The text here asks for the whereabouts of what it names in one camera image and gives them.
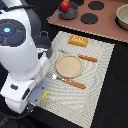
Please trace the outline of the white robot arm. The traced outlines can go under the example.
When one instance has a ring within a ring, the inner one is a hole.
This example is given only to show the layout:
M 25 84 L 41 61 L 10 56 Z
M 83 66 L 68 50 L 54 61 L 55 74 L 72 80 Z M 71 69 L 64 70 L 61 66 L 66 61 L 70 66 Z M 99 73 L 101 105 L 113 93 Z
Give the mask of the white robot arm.
M 8 71 L 0 91 L 7 106 L 21 114 L 27 105 L 35 107 L 45 94 L 44 79 L 50 66 L 46 53 L 38 58 L 34 38 L 41 22 L 25 0 L 0 0 L 0 63 Z

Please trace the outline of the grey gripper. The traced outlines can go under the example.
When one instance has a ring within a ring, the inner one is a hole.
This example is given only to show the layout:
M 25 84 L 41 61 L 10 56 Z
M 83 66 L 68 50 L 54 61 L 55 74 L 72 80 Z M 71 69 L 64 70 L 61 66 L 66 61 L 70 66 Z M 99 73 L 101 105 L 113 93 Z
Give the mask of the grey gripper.
M 47 90 L 47 87 L 48 87 L 48 82 L 45 79 L 42 79 L 40 83 L 37 84 L 30 93 L 28 97 L 29 103 L 32 104 L 33 106 L 37 106 L 43 94 Z

